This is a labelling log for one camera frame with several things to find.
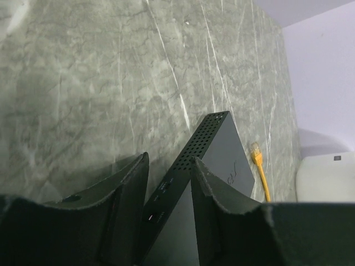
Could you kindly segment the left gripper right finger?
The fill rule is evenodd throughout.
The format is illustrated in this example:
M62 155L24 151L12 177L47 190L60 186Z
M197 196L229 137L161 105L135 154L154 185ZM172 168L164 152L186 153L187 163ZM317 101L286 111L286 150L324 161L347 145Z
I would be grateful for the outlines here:
M201 265L353 265L351 203L260 203L191 158Z

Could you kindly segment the white plastic bin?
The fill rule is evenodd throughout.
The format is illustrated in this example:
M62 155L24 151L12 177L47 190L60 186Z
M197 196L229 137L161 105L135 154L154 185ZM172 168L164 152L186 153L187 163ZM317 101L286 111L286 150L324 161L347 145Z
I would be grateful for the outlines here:
M305 157L296 175L299 202L354 202L354 152Z

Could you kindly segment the black network switch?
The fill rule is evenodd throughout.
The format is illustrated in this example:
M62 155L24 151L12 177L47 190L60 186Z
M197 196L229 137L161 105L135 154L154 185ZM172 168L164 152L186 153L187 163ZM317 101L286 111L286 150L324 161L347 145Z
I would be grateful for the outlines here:
M250 197L255 179L229 111L204 117L144 206L135 265L200 265L191 157Z

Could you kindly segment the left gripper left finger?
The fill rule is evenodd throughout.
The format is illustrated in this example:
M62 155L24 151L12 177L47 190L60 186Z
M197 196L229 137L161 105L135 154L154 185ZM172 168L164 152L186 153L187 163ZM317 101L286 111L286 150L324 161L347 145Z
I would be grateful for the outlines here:
M149 155L60 201L1 195L2 265L133 265Z

